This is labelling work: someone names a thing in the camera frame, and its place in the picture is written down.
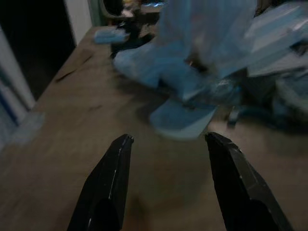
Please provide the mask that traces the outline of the white blue plastic bag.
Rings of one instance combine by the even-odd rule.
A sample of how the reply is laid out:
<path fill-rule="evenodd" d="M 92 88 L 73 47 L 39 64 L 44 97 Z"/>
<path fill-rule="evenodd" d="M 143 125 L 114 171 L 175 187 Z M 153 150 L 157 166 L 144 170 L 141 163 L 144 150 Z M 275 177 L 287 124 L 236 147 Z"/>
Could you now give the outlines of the white blue plastic bag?
<path fill-rule="evenodd" d="M 257 17 L 262 23 L 256 39 L 256 59 L 249 77 L 308 68 L 308 1 L 292 1 Z"/>

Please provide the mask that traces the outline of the white door frame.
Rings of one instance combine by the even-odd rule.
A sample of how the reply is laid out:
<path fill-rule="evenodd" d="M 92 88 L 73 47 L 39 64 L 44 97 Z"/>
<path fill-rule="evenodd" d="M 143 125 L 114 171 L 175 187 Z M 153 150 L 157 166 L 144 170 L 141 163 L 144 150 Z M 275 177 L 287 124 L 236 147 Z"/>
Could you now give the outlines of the white door frame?
<path fill-rule="evenodd" d="M 92 27 L 88 0 L 64 0 L 75 45 L 77 46 Z"/>

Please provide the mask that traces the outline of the large blue plastic bag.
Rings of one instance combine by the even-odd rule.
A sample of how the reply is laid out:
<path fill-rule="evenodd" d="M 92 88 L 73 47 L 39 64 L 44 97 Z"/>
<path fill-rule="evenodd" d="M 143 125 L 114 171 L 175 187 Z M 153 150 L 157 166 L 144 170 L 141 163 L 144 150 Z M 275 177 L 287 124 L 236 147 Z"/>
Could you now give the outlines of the large blue plastic bag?
<path fill-rule="evenodd" d="M 153 42 L 118 52 L 113 64 L 120 74 L 146 87 L 158 89 L 160 83 L 166 85 L 182 101 L 235 103 L 240 98 L 233 79 L 219 79 L 200 72 L 174 54 L 170 47 Z"/>

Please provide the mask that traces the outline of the light blue paper sheet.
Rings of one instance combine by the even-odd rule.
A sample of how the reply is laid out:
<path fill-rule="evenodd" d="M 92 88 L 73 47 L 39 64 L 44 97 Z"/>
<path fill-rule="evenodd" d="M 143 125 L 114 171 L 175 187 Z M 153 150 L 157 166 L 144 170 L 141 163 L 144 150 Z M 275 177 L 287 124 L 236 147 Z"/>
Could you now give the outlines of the light blue paper sheet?
<path fill-rule="evenodd" d="M 150 124 L 160 135 L 172 140 L 194 140 L 207 128 L 217 106 L 189 108 L 182 102 L 167 100 L 150 114 Z"/>

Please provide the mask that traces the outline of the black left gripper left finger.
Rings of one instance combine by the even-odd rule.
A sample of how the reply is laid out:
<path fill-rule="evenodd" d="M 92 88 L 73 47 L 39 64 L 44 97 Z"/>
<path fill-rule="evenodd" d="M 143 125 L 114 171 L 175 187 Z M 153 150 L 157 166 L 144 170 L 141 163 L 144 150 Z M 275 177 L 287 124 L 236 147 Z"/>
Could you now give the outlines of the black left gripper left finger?
<path fill-rule="evenodd" d="M 87 177 L 67 231 L 121 231 L 134 139 L 115 139 Z"/>

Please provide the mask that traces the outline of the small blue box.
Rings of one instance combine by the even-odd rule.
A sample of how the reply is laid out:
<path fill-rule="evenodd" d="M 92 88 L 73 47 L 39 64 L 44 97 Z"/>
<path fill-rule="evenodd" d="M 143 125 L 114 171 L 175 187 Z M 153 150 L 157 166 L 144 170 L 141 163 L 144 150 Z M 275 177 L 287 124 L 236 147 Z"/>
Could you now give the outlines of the small blue box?
<path fill-rule="evenodd" d="M 94 42 L 97 44 L 123 43 L 129 34 L 123 29 L 98 30 L 94 34 Z"/>

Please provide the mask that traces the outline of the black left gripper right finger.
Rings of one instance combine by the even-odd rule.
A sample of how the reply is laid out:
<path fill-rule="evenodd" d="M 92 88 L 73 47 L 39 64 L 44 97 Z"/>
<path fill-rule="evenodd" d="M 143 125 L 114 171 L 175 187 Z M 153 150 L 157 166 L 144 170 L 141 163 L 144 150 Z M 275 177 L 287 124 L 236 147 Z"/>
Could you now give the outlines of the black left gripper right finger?
<path fill-rule="evenodd" d="M 240 148 L 216 133 L 205 135 L 212 178 L 227 231 L 293 231 L 271 189 Z"/>

